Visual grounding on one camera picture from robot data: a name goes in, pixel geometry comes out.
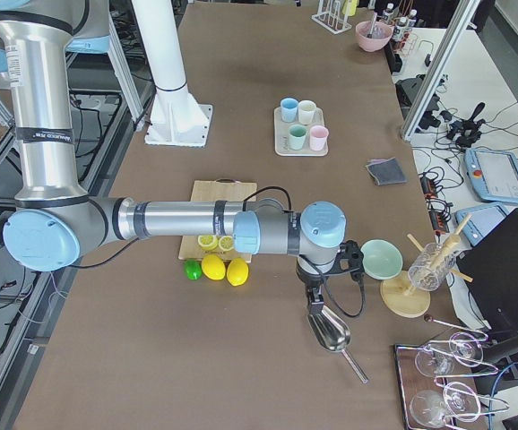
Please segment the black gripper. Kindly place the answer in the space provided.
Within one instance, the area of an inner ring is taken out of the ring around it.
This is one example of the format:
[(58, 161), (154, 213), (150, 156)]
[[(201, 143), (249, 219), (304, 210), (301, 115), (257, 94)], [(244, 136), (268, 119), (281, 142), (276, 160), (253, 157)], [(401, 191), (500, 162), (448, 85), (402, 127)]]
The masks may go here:
[(297, 258), (296, 274), (305, 284), (307, 312), (309, 315), (320, 314), (324, 307), (322, 288), (324, 281), (328, 280), (328, 273), (319, 272), (319, 266), (313, 267), (303, 257)]

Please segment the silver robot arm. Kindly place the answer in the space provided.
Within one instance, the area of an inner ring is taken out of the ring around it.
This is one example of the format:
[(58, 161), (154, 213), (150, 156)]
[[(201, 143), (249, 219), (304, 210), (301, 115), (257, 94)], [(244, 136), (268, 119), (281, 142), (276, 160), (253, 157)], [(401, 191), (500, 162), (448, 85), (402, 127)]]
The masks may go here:
[(96, 198), (79, 183), (65, 52), (74, 42), (108, 43), (104, 1), (0, 1), (0, 39), (19, 144), (23, 186), (4, 225), (9, 254), (55, 271), (117, 240), (216, 234), (244, 254), (297, 258), (308, 312), (328, 314), (328, 278), (339, 270), (346, 219), (330, 202), (301, 212), (260, 202), (137, 202)]

